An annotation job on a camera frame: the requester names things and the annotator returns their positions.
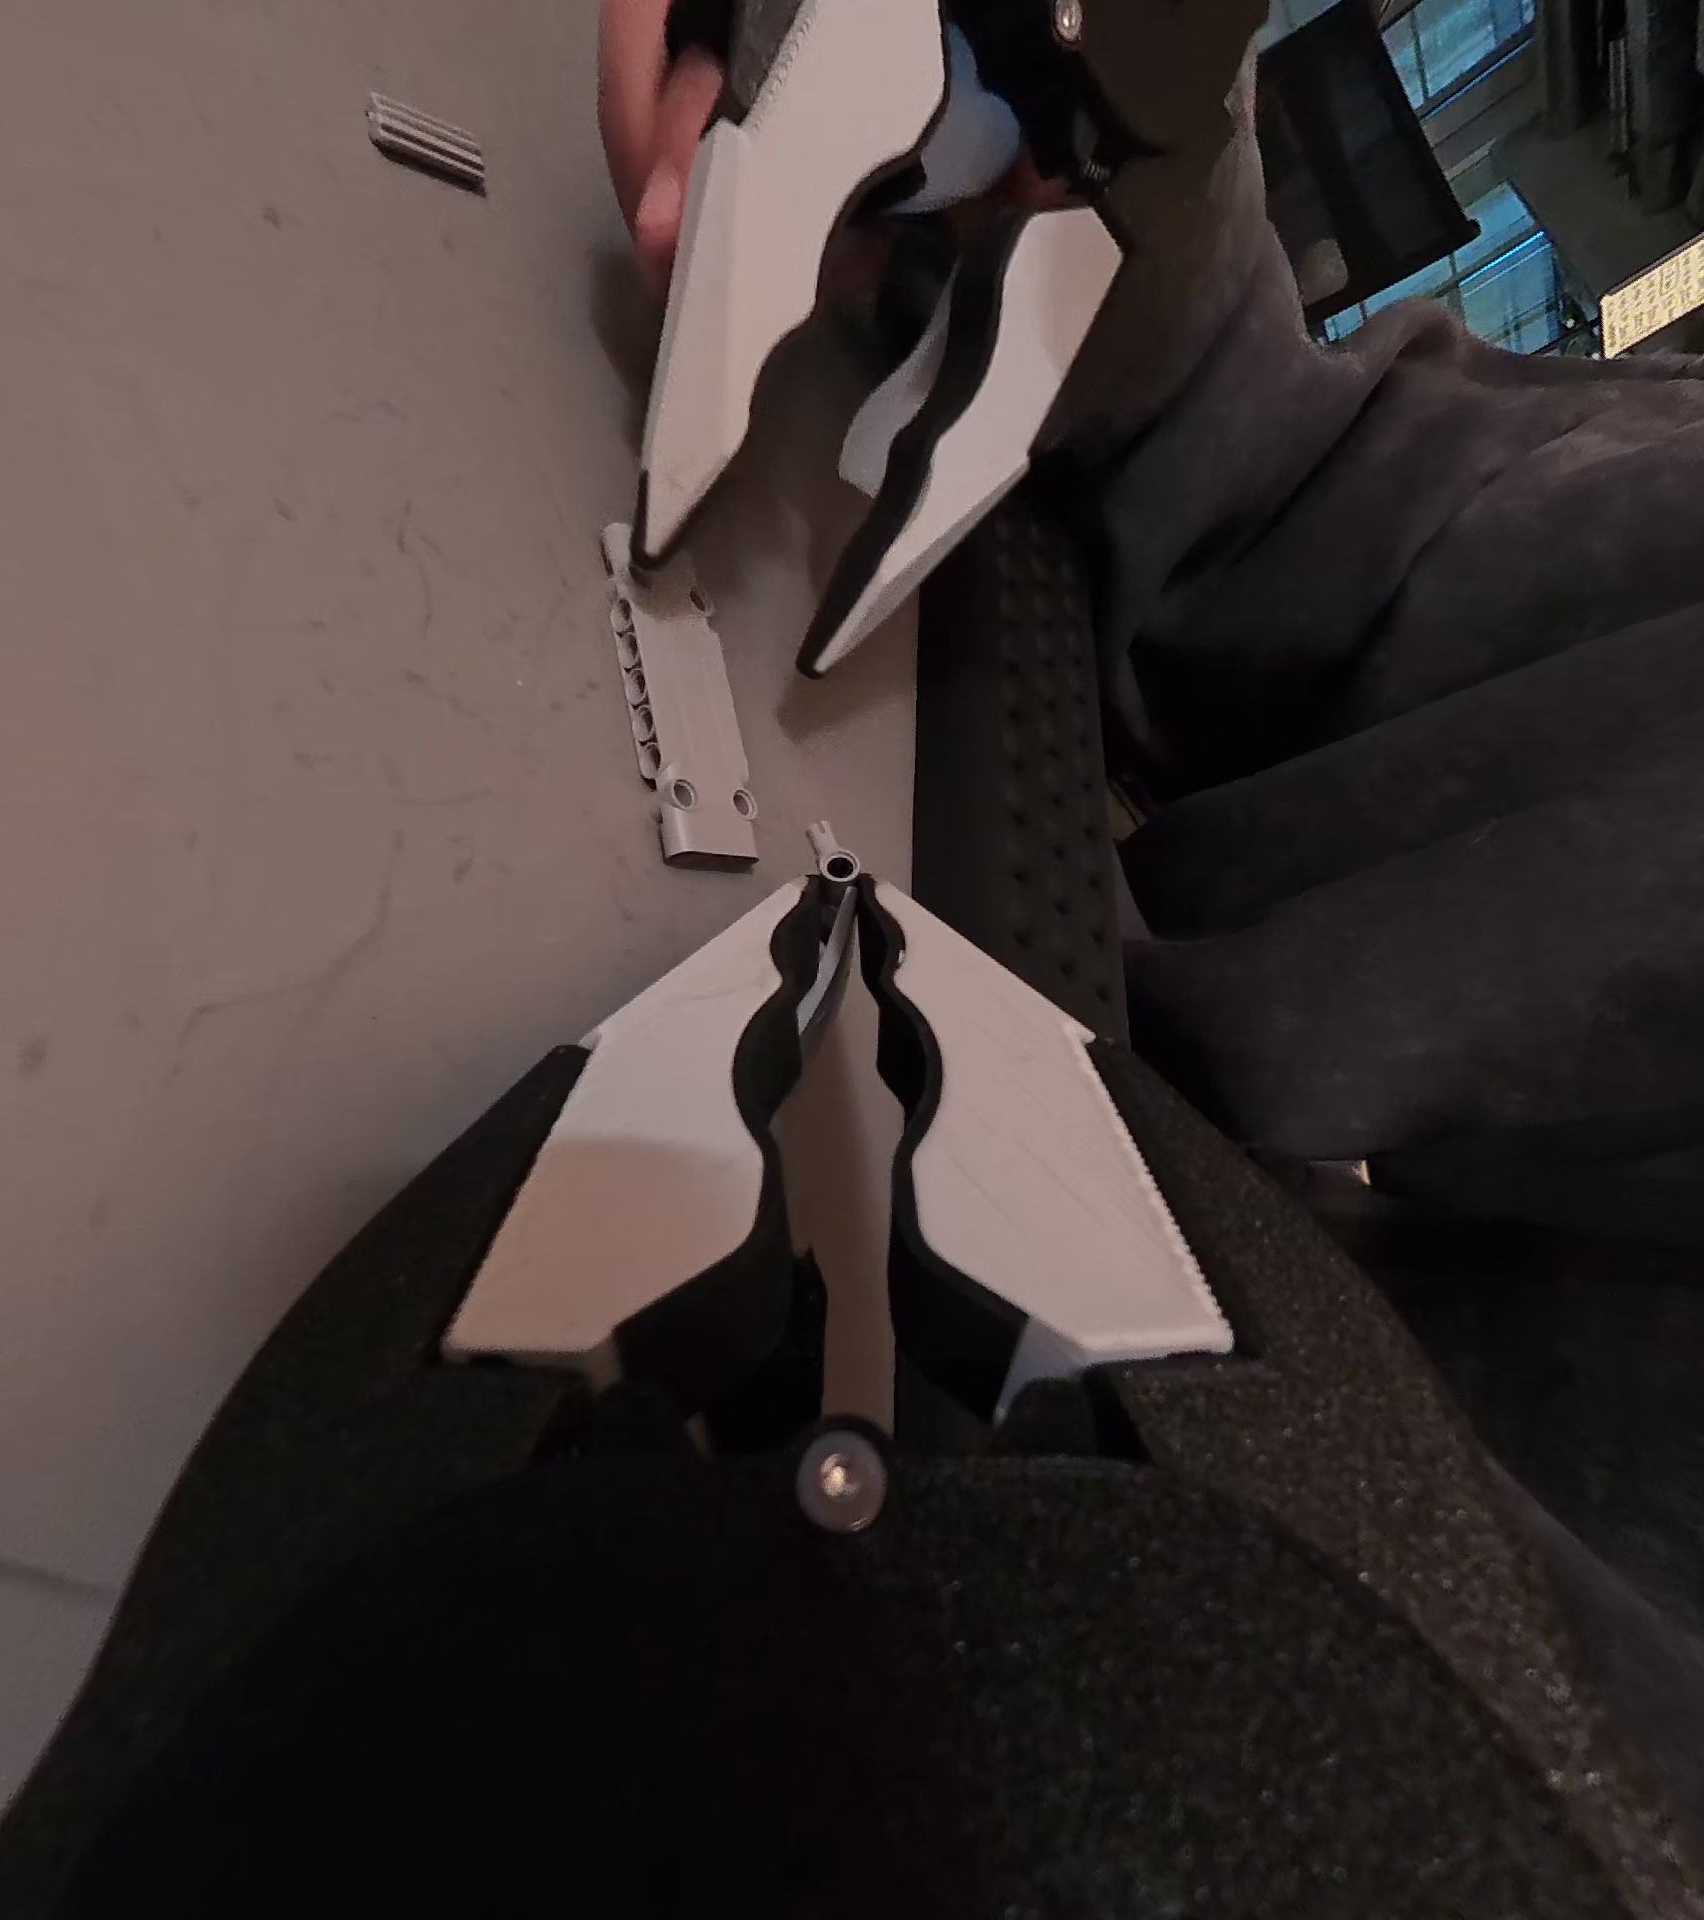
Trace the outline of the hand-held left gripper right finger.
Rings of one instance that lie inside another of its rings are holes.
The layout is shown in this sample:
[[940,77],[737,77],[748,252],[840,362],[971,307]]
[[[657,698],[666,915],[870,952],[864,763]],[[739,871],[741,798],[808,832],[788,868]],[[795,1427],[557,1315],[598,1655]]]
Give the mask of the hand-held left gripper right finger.
[[1233,1332],[1096,1061],[1096,1034],[885,879],[860,879],[889,1174],[897,1356],[974,1419],[1036,1382]]

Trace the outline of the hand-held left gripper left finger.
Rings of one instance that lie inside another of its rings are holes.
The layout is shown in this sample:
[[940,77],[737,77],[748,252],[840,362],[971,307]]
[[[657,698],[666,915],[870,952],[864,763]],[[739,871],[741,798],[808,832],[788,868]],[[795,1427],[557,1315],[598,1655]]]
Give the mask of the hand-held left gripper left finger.
[[599,1019],[441,1356],[646,1382],[685,1417],[765,1367],[793,1267],[773,1120],[814,982],[795,879]]

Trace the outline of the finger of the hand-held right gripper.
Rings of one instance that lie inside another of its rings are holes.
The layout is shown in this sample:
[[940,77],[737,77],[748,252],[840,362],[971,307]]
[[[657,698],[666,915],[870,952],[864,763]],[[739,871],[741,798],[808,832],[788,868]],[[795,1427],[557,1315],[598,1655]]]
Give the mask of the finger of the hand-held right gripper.
[[641,565],[671,555],[741,450],[840,228],[994,183],[994,96],[944,4],[671,4],[668,49],[689,48],[724,84],[684,187],[641,427]]
[[1032,465],[1126,252],[1091,204],[998,208],[916,343],[856,410],[837,475],[868,500],[799,643],[821,678],[925,583]]

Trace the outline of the grey panel with holes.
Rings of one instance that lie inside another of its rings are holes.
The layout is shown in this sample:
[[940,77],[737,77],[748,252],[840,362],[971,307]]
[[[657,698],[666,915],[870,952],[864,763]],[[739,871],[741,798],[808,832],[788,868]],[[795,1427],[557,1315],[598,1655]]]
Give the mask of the grey panel with holes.
[[671,866],[743,869],[757,859],[757,802],[713,605],[685,555],[643,569],[631,527],[599,532],[610,635],[639,780]]

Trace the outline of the person's right forearm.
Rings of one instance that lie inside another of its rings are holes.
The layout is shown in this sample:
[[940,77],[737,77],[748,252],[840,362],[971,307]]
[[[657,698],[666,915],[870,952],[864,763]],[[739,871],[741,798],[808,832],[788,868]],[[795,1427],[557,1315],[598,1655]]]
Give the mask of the person's right forearm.
[[1088,343],[1061,484],[1103,688],[1150,716],[1339,679],[1406,586],[1427,307],[1315,341],[1268,212],[1254,63],[1202,185],[1127,259]]

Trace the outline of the grey desk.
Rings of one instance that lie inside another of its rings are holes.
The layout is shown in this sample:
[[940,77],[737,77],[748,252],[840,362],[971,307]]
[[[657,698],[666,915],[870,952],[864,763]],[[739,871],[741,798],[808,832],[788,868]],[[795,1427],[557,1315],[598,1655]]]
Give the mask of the grey desk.
[[792,676],[843,365],[703,521],[749,875],[610,682],[650,307],[595,4],[0,4],[0,1719],[287,1296],[743,906],[905,838],[914,632]]

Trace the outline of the person's right hand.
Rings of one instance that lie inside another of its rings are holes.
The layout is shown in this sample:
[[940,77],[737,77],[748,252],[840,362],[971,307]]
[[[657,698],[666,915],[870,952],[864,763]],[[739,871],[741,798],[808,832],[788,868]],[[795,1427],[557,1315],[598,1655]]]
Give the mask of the person's right hand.
[[708,48],[669,49],[668,2],[602,2],[595,118],[607,175],[639,272],[664,296],[673,272],[695,150],[726,65]]

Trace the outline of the black office chair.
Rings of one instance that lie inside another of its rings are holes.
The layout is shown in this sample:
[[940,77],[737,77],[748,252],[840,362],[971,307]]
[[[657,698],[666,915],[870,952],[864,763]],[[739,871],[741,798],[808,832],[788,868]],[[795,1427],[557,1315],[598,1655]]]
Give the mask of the black office chair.
[[1255,55],[1254,131],[1308,327],[1480,235],[1365,2],[1333,4]]

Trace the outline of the dark perforated foam pad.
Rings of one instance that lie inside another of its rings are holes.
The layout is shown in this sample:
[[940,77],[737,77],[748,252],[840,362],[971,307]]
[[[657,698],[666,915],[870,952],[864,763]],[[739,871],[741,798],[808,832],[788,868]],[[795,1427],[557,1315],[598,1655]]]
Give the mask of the dark perforated foam pad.
[[911,895],[1126,1044],[1115,858],[1086,569],[1026,481],[916,595]]

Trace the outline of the white wall sign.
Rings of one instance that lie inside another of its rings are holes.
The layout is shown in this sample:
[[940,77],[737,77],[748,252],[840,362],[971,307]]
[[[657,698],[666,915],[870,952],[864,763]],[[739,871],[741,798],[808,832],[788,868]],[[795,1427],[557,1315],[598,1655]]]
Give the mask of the white wall sign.
[[1623,357],[1702,307],[1704,230],[1599,296],[1599,356]]

